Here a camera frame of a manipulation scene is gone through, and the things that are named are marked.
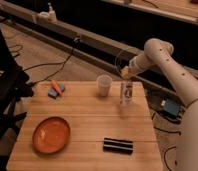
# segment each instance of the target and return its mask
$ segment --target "orange plate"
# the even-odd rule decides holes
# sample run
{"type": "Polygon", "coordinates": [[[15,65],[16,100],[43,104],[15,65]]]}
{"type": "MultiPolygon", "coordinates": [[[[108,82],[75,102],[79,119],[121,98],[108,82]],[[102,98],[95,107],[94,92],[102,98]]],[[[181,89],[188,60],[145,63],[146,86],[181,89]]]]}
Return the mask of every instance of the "orange plate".
{"type": "Polygon", "coordinates": [[[43,120],[33,133],[33,146],[36,151],[50,154],[61,150],[70,137],[70,126],[60,117],[43,120]]]}

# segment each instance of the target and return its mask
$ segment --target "paper cup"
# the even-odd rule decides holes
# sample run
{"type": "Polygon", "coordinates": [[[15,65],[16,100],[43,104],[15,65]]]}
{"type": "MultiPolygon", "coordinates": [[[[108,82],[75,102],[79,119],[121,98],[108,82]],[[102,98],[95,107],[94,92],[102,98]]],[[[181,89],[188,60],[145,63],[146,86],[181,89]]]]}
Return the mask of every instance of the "paper cup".
{"type": "Polygon", "coordinates": [[[109,75],[98,76],[97,84],[98,84],[98,92],[100,96],[103,97],[108,96],[112,81],[113,80],[109,75]]]}

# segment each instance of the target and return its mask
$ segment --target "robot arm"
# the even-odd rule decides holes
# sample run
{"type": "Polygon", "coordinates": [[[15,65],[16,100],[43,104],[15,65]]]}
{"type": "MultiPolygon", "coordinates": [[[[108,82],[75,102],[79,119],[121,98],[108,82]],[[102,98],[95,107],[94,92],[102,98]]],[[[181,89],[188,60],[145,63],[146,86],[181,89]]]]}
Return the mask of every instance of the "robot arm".
{"type": "Polygon", "coordinates": [[[177,148],[176,171],[198,171],[198,80],[173,60],[173,46],[159,39],[145,43],[144,53],[134,57],[122,70],[129,78],[157,65],[167,77],[187,110],[182,119],[181,137],[177,148]]]}

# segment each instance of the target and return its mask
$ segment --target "plate rim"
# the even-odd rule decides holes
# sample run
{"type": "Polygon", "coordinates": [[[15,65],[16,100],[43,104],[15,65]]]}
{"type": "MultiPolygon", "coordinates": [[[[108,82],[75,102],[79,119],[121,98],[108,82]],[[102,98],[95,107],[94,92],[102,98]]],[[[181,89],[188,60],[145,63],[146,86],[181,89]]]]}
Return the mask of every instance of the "plate rim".
{"type": "Polygon", "coordinates": [[[45,118],[44,120],[42,120],[42,121],[36,126],[36,128],[34,129],[34,132],[33,132],[33,135],[32,135],[32,145],[33,145],[34,150],[37,151],[37,152],[40,152],[40,153],[43,153],[43,154],[53,154],[53,153],[56,153],[56,152],[62,150],[62,149],[68,144],[69,138],[70,138],[70,125],[69,125],[69,123],[67,122],[67,120],[65,120],[64,118],[62,118],[62,117],[60,117],[60,116],[51,116],[51,117],[48,117],[48,118],[45,118]],[[45,122],[47,122],[47,121],[49,121],[49,120],[52,120],[52,119],[58,119],[58,120],[61,120],[62,123],[65,123],[65,125],[67,126],[67,128],[68,128],[68,130],[69,130],[69,131],[68,131],[68,132],[69,132],[69,136],[68,136],[68,138],[67,138],[67,140],[66,140],[66,143],[65,143],[64,145],[62,145],[60,148],[56,149],[55,151],[52,151],[52,152],[41,151],[41,150],[39,150],[39,149],[36,147],[36,145],[35,145],[35,143],[34,143],[34,142],[35,142],[34,140],[35,140],[36,132],[37,132],[37,130],[39,129],[39,127],[40,127],[42,124],[44,124],[45,122]]]}

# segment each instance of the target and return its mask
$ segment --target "wooden plank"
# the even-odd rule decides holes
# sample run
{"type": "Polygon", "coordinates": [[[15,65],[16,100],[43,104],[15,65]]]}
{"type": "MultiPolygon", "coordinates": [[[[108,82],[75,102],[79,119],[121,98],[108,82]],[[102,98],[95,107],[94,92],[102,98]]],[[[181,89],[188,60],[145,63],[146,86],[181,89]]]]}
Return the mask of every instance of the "wooden plank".
{"type": "Polygon", "coordinates": [[[43,155],[33,150],[30,142],[17,142],[8,162],[8,170],[116,170],[161,171],[158,146],[154,142],[134,142],[132,155],[103,152],[102,142],[71,142],[62,151],[43,155]]]}
{"type": "MultiPolygon", "coordinates": [[[[86,82],[62,82],[66,90],[63,93],[64,97],[67,96],[79,96],[79,97],[99,97],[97,83],[95,81],[86,81],[86,82]]],[[[110,88],[109,96],[120,96],[120,85],[121,82],[115,81],[112,83],[110,88]]],[[[35,97],[47,97],[48,90],[50,88],[50,82],[40,83],[35,89],[35,97]]],[[[145,96],[142,84],[140,82],[133,82],[133,97],[145,96]]]]}
{"type": "Polygon", "coordinates": [[[34,98],[28,116],[150,116],[145,97],[133,97],[132,104],[120,105],[119,97],[34,98]]]}
{"type": "MultiPolygon", "coordinates": [[[[27,117],[17,141],[32,141],[37,125],[46,116],[27,117]]],[[[156,141],[150,117],[64,117],[71,128],[71,141],[103,141],[105,137],[133,141],[156,141]]]]}

